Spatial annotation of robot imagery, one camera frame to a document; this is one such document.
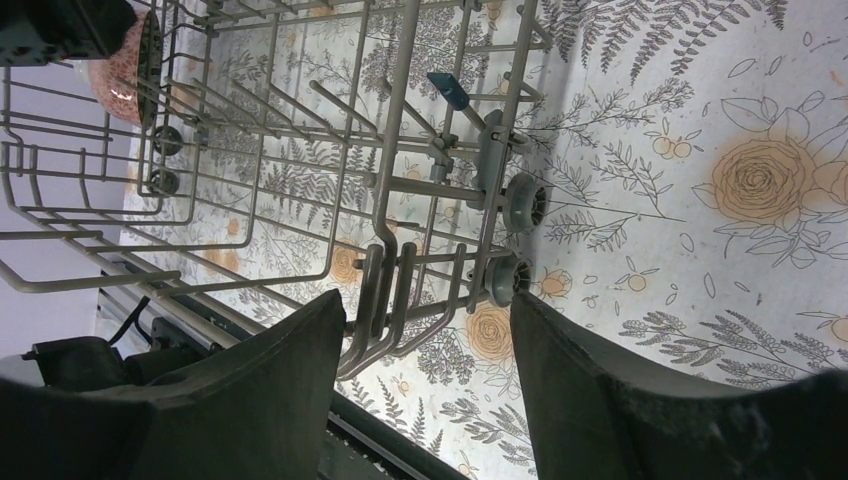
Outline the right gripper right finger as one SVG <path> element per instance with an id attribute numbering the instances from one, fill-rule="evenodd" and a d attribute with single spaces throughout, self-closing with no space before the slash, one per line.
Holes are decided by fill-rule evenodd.
<path id="1" fill-rule="evenodd" d="M 511 336 L 542 479 L 843 479 L 847 375 L 753 391 L 648 360 L 529 293 Z"/>

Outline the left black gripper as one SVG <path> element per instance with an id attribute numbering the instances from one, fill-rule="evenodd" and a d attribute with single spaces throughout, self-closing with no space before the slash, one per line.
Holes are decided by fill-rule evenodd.
<path id="1" fill-rule="evenodd" d="M 1 65 L 107 59 L 136 21 L 124 0 L 1 0 Z"/>

